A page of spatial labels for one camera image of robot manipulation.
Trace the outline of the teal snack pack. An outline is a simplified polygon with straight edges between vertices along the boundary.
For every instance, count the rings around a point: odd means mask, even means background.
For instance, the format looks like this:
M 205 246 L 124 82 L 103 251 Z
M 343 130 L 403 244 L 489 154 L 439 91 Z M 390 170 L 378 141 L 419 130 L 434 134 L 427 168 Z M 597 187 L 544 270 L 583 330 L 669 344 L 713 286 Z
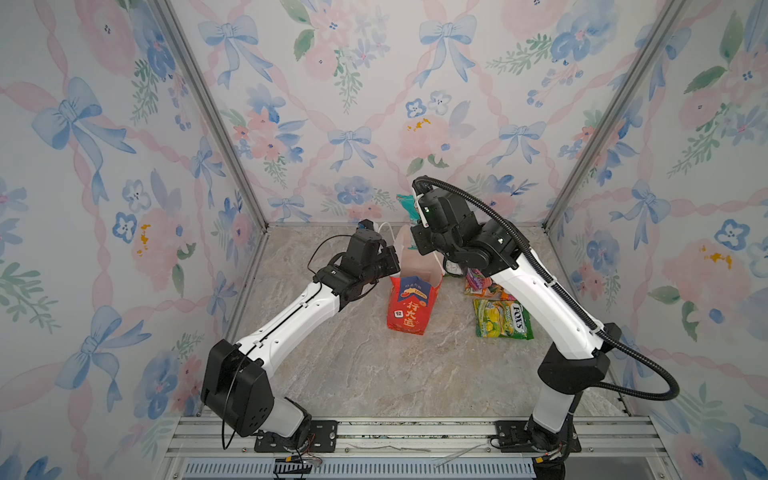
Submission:
M 411 224 L 417 224 L 421 217 L 418 211 L 418 205 L 413 195 L 397 194 L 396 199 L 409 216 Z

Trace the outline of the red paper bag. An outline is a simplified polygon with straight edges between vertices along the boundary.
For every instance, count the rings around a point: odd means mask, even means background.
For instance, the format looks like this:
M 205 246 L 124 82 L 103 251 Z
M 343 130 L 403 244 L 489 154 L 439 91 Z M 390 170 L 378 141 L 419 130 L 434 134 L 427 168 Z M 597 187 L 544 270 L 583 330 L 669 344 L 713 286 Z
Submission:
M 400 272 L 390 276 L 386 324 L 390 330 L 423 335 L 429 324 L 444 277 L 443 255 L 421 255 L 409 225 L 394 237 Z

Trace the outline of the yellow green candy pack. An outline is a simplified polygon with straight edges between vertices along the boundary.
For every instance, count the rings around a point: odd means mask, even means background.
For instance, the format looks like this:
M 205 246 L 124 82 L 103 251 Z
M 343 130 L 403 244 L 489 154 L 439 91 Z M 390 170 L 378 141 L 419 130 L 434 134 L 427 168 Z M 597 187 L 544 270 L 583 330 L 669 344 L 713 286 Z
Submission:
M 532 340 L 530 313 L 517 301 L 475 299 L 475 332 L 480 338 Z

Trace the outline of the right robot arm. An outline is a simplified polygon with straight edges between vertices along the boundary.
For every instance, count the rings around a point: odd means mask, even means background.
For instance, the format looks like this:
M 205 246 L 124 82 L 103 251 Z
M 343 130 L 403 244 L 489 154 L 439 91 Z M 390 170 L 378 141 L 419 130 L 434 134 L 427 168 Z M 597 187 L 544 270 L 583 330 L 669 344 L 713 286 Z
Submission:
M 491 207 L 428 177 L 414 181 L 413 190 L 420 220 L 411 232 L 420 253 L 439 252 L 462 268 L 479 270 L 519 301 L 551 338 L 538 368 L 539 397 L 520 441 L 534 451 L 565 452 L 583 392 L 600 384 L 610 365 L 602 324 L 575 312 L 575 301 L 526 237 Z

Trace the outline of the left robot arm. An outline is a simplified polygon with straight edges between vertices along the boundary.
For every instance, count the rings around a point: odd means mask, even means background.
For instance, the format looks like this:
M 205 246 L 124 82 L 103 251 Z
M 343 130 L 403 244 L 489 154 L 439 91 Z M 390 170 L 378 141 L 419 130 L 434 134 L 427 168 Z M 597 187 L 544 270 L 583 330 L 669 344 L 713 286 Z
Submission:
M 380 280 L 400 271 L 395 247 L 368 219 L 348 236 L 345 251 L 313 274 L 301 294 L 253 333 L 209 352 L 201 400 L 236 435 L 271 433 L 299 445 L 312 416 L 273 393 L 271 379 L 310 333 L 347 305 L 364 298 Z

